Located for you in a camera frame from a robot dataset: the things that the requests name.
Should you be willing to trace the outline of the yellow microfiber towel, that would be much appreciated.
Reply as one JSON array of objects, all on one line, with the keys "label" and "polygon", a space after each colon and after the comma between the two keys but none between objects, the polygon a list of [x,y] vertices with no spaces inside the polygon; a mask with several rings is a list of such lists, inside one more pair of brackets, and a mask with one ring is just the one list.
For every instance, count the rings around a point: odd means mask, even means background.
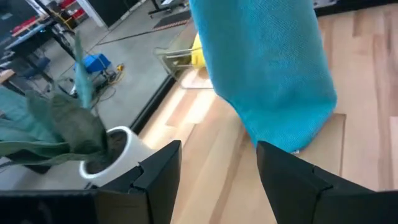
[{"label": "yellow microfiber towel", "polygon": [[192,53],[191,53],[191,63],[193,65],[193,67],[195,67],[195,68],[206,67],[199,33],[196,34],[195,39],[193,41]]}]

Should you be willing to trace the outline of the blue floor box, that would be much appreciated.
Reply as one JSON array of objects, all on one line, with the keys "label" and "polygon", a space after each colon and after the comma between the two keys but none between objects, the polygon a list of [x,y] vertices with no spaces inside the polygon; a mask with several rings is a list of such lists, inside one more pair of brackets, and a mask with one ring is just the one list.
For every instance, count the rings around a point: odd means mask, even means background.
[{"label": "blue floor box", "polygon": [[92,74],[106,70],[111,65],[111,62],[104,54],[94,54],[86,55],[83,58],[83,65],[86,72]]}]

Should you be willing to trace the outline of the white round plant pot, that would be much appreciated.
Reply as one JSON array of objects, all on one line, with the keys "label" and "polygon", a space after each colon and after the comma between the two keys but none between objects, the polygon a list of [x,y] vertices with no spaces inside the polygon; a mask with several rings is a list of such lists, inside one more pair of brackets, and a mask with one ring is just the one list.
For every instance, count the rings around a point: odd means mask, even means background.
[{"label": "white round plant pot", "polygon": [[105,164],[100,162],[80,162],[80,175],[99,187],[118,178],[155,152],[142,142],[126,126],[117,126],[107,130],[109,148],[113,149],[111,161]]}]

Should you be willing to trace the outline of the green succulent plant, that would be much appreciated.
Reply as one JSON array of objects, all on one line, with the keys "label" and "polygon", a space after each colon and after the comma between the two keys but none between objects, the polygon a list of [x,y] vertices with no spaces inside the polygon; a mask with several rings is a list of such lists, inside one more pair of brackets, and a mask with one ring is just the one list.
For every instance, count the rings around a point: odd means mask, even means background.
[{"label": "green succulent plant", "polygon": [[68,161],[109,163],[106,128],[91,112],[93,82],[83,63],[80,33],[74,35],[75,88],[78,97],[34,91],[20,95],[0,87],[0,169],[14,165],[54,166]]}]

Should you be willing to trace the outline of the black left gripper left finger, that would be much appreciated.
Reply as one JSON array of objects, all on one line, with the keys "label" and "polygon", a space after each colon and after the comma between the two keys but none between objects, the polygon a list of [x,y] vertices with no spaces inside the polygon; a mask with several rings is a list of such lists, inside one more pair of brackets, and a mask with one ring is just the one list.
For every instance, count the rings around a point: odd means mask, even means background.
[{"label": "black left gripper left finger", "polygon": [[99,224],[170,224],[180,182],[182,142],[173,140],[99,188]]}]

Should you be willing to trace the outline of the blue microfiber towel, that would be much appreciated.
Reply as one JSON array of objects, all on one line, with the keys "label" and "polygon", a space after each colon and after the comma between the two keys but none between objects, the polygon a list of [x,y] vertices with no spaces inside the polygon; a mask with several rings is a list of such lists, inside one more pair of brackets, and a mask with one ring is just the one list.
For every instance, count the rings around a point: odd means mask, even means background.
[{"label": "blue microfiber towel", "polygon": [[313,0],[189,2],[213,88],[252,142],[309,145],[337,103]]}]

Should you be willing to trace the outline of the black floor mat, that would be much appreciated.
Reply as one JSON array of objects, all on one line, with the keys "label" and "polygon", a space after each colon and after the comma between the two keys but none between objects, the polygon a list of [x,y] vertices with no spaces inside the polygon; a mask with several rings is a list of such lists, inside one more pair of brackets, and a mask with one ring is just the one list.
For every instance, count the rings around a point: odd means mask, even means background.
[{"label": "black floor mat", "polygon": [[153,30],[168,29],[171,27],[182,26],[191,19],[191,12],[184,11],[178,14],[173,14],[162,18],[154,27]]}]

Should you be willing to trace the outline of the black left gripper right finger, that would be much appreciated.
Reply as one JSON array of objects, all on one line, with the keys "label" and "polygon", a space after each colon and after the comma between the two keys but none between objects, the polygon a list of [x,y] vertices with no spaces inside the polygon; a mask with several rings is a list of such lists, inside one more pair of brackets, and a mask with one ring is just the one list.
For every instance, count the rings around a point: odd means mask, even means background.
[{"label": "black left gripper right finger", "polygon": [[278,147],[259,141],[257,167],[277,224],[343,224],[348,216],[343,202],[320,204],[337,196],[372,190],[328,172]]}]

